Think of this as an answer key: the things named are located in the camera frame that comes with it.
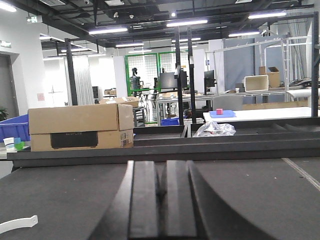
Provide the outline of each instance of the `black monitor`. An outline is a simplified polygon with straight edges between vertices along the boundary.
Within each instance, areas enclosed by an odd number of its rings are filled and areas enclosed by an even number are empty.
[[[180,72],[180,79],[182,82],[182,88],[186,88],[187,87],[187,72],[186,71]],[[160,73],[159,83],[160,83],[161,89],[177,89],[178,88],[178,81],[177,81],[177,79],[175,79],[174,72]]]
[[[216,84],[215,71],[205,71],[204,72],[204,83],[206,87],[214,87]]]

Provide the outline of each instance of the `white plastic piece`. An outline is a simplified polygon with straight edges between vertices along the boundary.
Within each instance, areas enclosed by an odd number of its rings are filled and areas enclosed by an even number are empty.
[[[6,221],[0,224],[0,234],[5,232],[21,229],[21,228],[32,228],[38,223],[38,216],[34,215],[32,217],[19,218],[11,221]]]

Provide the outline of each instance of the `blue plastic crate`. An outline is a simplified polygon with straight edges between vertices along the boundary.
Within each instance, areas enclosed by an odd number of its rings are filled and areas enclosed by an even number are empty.
[[[179,125],[179,117],[175,116],[172,118],[162,119],[161,126],[172,126],[172,125]]]
[[[5,138],[21,138],[21,141],[30,141],[28,114],[0,121],[0,142]]]

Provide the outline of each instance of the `blue tray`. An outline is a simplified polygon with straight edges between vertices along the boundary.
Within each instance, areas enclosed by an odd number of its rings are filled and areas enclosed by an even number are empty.
[[[0,121],[0,143],[11,137],[30,141],[28,114]]]
[[[217,111],[209,111],[211,118],[234,118],[236,116],[235,112],[232,110],[223,110],[222,115],[217,115]]]

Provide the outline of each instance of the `exit sign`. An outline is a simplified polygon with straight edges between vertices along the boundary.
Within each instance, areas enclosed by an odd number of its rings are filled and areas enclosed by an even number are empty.
[[[42,23],[42,16],[27,16],[26,22],[28,24],[36,24],[36,23]]]
[[[11,48],[11,42],[9,41],[2,41],[0,40],[0,47],[4,47],[4,48]]]

